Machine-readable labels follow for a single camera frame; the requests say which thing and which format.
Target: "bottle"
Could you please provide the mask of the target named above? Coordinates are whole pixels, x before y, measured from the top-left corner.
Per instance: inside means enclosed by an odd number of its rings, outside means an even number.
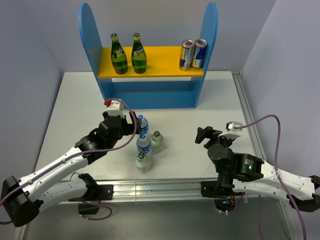
[[[139,153],[144,153],[150,157],[152,154],[150,138],[143,133],[140,134],[139,138],[136,140],[136,148],[138,149]]]
[[[143,115],[139,115],[138,120],[141,120],[140,133],[146,134],[149,131],[148,120]]]
[[[159,131],[155,131],[152,135],[151,146],[153,151],[161,152],[164,148],[164,137]]]
[[[133,47],[131,53],[132,66],[137,74],[143,74],[147,70],[147,55],[140,41],[140,34],[133,34]]]
[[[145,155],[143,152],[140,152],[135,158],[135,165],[139,172],[147,173],[150,170],[150,160],[148,155]]]
[[[111,62],[117,74],[125,74],[128,71],[128,60],[125,50],[122,48],[118,35],[111,34],[112,48],[111,48]]]

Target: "green bottle cap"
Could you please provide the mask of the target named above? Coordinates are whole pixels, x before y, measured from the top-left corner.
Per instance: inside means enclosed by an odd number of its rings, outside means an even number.
[[[133,40],[140,40],[140,34],[139,33],[134,33],[133,34]]]
[[[160,132],[159,132],[159,131],[155,131],[155,132],[153,133],[153,135],[154,135],[155,137],[159,137],[159,136],[160,136]]]
[[[138,158],[143,159],[145,157],[145,154],[143,152],[140,152],[138,155]]]
[[[119,39],[118,34],[116,34],[116,33],[112,33],[112,34],[111,34],[111,40],[112,40],[112,41],[116,41],[116,40],[118,40],[118,39]]]

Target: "red tag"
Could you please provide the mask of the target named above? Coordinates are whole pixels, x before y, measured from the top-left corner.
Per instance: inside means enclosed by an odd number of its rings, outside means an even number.
[[[110,104],[111,104],[111,101],[107,101],[107,100],[104,101],[104,105],[106,105],[106,107],[109,107]]]

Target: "yellow shelf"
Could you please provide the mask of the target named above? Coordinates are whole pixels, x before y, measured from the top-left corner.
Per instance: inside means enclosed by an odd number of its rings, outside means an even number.
[[[128,71],[117,74],[111,62],[111,47],[102,49],[98,78],[142,78],[142,77],[201,77],[204,75],[202,68],[182,71],[179,68],[181,46],[145,46],[147,57],[146,72],[138,74],[131,63],[131,46],[123,47],[127,60]]]

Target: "green glass bottle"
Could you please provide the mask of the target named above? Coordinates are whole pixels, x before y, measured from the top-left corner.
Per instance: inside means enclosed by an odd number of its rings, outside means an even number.
[[[133,69],[137,74],[143,74],[147,70],[147,55],[139,33],[133,34],[131,60]]]
[[[122,48],[118,35],[111,34],[112,48],[111,48],[111,62],[117,74],[125,74],[128,71],[128,60],[125,50]]]

